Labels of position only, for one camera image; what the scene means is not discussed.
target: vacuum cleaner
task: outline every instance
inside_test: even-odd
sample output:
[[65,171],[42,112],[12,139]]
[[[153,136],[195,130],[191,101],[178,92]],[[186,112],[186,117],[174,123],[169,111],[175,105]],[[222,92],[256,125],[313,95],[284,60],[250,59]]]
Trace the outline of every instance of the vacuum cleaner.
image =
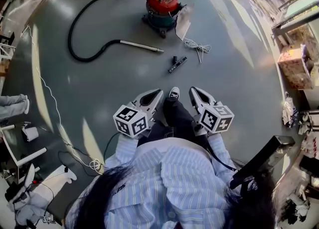
[[[75,17],[75,19],[73,20],[73,23],[71,24],[69,35],[68,35],[68,48],[71,55],[76,60],[80,62],[91,62],[95,60],[96,58],[98,58],[99,56],[101,56],[109,46],[116,43],[137,46],[137,47],[145,48],[155,52],[164,52],[163,50],[159,48],[149,47],[146,45],[117,39],[117,40],[110,40],[109,42],[107,42],[104,46],[101,47],[101,49],[95,55],[91,57],[83,58],[76,55],[73,51],[72,44],[71,44],[72,32],[73,32],[74,26],[76,22],[79,20],[80,16],[84,13],[84,11],[96,1],[98,0],[92,0],[87,5],[85,5],[84,8]],[[143,16],[142,20],[144,23],[148,24],[153,30],[158,32],[162,38],[166,38],[166,33],[169,30],[175,28],[177,15],[183,7],[184,6],[182,6],[181,3],[178,3],[178,0],[146,0],[146,9],[148,13]]]

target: dark pants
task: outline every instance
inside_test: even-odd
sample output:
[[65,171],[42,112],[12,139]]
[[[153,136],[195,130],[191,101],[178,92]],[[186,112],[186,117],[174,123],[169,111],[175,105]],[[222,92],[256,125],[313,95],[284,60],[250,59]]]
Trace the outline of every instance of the dark pants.
[[195,120],[176,98],[170,97],[165,99],[163,113],[168,126],[157,121],[152,127],[149,136],[142,137],[139,140],[138,146],[169,137],[186,139],[201,146],[208,143],[206,135],[195,136]]

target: long black hair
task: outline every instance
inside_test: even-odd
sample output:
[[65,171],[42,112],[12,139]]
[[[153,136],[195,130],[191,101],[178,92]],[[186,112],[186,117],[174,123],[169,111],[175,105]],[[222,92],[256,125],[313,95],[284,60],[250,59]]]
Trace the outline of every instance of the long black hair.
[[[123,186],[119,183],[130,169],[116,167],[99,176],[92,189],[80,201],[74,227],[66,229],[105,229],[104,218],[112,196]],[[230,208],[226,212],[225,229],[273,229],[275,209],[273,205],[274,183],[269,171],[254,175],[253,184],[240,196],[228,192],[226,199]]]

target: white cable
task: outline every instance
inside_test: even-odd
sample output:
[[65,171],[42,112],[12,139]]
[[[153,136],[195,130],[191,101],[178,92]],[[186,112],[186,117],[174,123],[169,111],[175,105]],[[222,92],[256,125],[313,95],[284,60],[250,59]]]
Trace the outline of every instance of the white cable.
[[54,99],[54,101],[55,101],[55,108],[56,108],[56,111],[58,112],[58,115],[59,115],[59,124],[60,124],[61,129],[63,130],[64,136],[65,136],[65,139],[66,139],[66,144],[70,145],[70,147],[71,147],[71,149],[72,149],[72,154],[73,154],[73,156],[75,156],[77,159],[79,159],[83,165],[85,165],[85,166],[87,166],[87,167],[90,167],[92,170],[95,170],[98,174],[102,175],[102,173],[98,172],[98,169],[101,168],[101,162],[100,162],[97,158],[92,158],[91,156],[88,155],[88,157],[90,157],[90,158],[92,159],[92,161],[89,163],[89,165],[87,165],[87,164],[85,164],[85,163],[82,161],[82,159],[81,159],[80,157],[78,157],[78,156],[74,153],[73,145],[70,143],[70,140],[69,140],[68,136],[66,135],[66,132],[65,132],[64,128],[62,127],[61,115],[60,115],[60,112],[59,112],[59,110],[58,110],[58,103],[57,103],[55,97],[54,97],[53,94],[52,94],[52,90],[46,85],[44,79],[41,77],[40,71],[39,71],[39,69],[38,69],[38,66],[37,66],[37,65],[38,65],[38,54],[37,54],[36,49],[35,49],[35,44],[34,44],[34,42],[33,42],[33,37],[32,37],[32,34],[31,34],[31,28],[30,28],[30,26],[28,25],[28,26],[25,28],[25,30],[27,30],[28,28],[29,28],[29,30],[30,30],[31,41],[32,41],[32,45],[33,45],[33,48],[34,48],[34,52],[35,52],[35,68],[36,68],[36,71],[38,72],[38,75],[39,75],[40,79],[41,79],[42,82],[44,83],[44,86],[49,89],[50,94],[51,94],[51,97],[52,97],[52,98]]
[[[192,41],[192,40],[189,40],[189,39],[186,39],[187,40],[185,42],[185,45],[189,48],[195,48],[196,49],[196,52],[197,52],[197,55],[198,55],[198,58],[199,58],[199,62],[200,63],[203,63],[203,59],[204,59],[204,53],[209,53],[210,49],[211,49],[211,46],[210,45],[201,45],[201,44],[197,44],[196,42]],[[199,56],[199,53],[198,51],[202,51],[202,55],[201,55],[201,59],[200,59],[200,56]]]

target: black sneaker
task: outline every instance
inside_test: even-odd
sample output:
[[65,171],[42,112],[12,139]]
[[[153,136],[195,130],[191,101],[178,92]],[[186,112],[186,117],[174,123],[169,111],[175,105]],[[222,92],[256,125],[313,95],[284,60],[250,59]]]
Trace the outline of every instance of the black sneaker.
[[176,99],[179,99],[179,88],[173,87],[172,90],[170,91],[168,97],[169,97],[169,98],[170,98],[170,97],[174,97],[174,98],[176,98]]

